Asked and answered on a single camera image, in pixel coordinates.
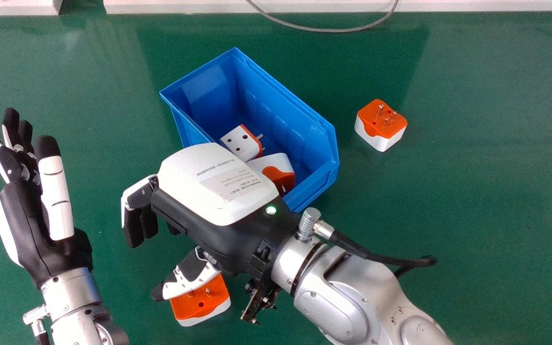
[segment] green table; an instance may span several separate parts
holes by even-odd
[[[285,16],[333,26],[374,17]],[[335,126],[339,177],[312,204],[325,219],[379,253],[438,256],[401,284],[455,343],[552,344],[552,13],[397,13],[350,35],[259,15],[107,16],[93,2],[0,18],[0,118],[16,107],[59,140],[75,224],[133,344],[328,343],[286,295],[261,326],[240,321],[242,276],[227,279],[228,312],[180,327],[149,290],[191,241],[162,231],[131,250],[120,231],[121,192],[181,148],[158,91],[232,46]],[[409,122],[386,153],[353,131],[374,98]],[[40,303],[0,242],[0,344],[33,344],[21,316]]]

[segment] robotic hand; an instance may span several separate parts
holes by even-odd
[[[55,138],[31,146],[33,128],[6,109],[0,140],[0,237],[6,253],[26,269],[44,304],[23,315],[38,345],[50,343],[43,319],[50,316],[56,345],[128,345],[113,323],[91,275],[92,248],[74,228],[68,186]]]
[[[226,309],[226,289],[216,284],[215,294],[207,287],[226,271],[252,277],[246,286],[251,299],[241,316],[251,323],[258,323],[260,310],[274,308],[284,290],[337,345],[451,344],[397,282],[414,267],[435,264],[434,258],[370,253],[320,220],[318,210],[291,212],[271,181],[218,144],[190,146],[165,159],[157,175],[123,193],[121,212],[130,247],[156,234],[156,214],[172,234],[197,243],[151,293],[155,300],[170,299],[184,326]],[[393,274],[385,265],[401,268]]]

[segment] green indicator light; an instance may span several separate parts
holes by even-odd
[[[267,214],[273,215],[273,214],[276,214],[276,212],[278,212],[278,209],[276,208],[276,206],[269,205],[265,208],[265,213]]]

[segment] label sticker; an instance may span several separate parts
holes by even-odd
[[[257,173],[248,166],[239,166],[223,171],[203,180],[201,184],[223,198],[225,202],[232,201],[265,185]]]

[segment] blue plastic container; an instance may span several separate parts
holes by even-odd
[[[331,186],[340,160],[334,127],[233,48],[164,88],[184,147],[219,142],[239,124],[263,134],[263,155],[284,152],[296,186],[284,197],[300,212]]]

